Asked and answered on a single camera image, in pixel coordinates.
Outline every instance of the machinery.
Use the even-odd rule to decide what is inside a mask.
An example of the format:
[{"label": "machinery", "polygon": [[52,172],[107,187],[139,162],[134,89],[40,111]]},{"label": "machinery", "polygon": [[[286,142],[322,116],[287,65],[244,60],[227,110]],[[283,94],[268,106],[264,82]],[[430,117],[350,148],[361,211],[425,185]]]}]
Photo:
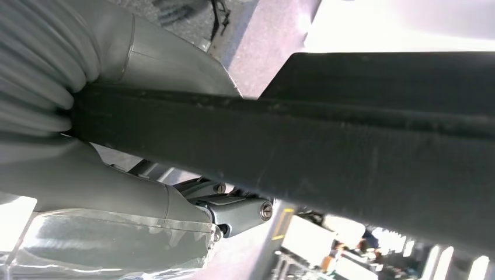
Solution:
[{"label": "machinery", "polygon": [[[3,225],[24,221],[4,279],[182,277],[270,219],[265,197],[495,257],[489,52],[294,54],[244,100],[207,54],[105,1],[0,12],[0,191],[19,214]],[[145,160],[126,173],[89,142]],[[204,177],[157,182],[171,166]]]},{"label": "machinery", "polygon": [[107,1],[0,11],[1,224],[13,232],[2,279],[183,277],[219,239],[271,218],[271,199],[203,177],[164,185],[165,162],[127,173],[69,136],[72,94],[88,82],[240,96],[219,62]]}]

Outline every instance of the metal bracket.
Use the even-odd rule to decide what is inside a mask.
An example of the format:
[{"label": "metal bracket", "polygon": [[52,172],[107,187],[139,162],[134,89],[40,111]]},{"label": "metal bracket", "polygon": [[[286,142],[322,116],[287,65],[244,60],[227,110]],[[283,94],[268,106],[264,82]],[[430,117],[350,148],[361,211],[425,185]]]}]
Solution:
[{"label": "metal bracket", "polygon": [[271,202],[263,198],[210,195],[191,203],[210,214],[213,223],[224,232],[225,238],[261,225],[273,214]]}]

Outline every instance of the corrugated gray hose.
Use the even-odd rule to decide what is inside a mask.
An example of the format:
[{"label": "corrugated gray hose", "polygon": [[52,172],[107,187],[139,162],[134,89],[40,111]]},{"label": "corrugated gray hose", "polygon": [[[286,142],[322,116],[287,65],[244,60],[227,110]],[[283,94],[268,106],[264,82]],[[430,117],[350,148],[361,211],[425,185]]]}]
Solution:
[{"label": "corrugated gray hose", "polygon": [[3,0],[0,11],[0,139],[69,130],[56,112],[100,74],[94,35],[64,1]]}]

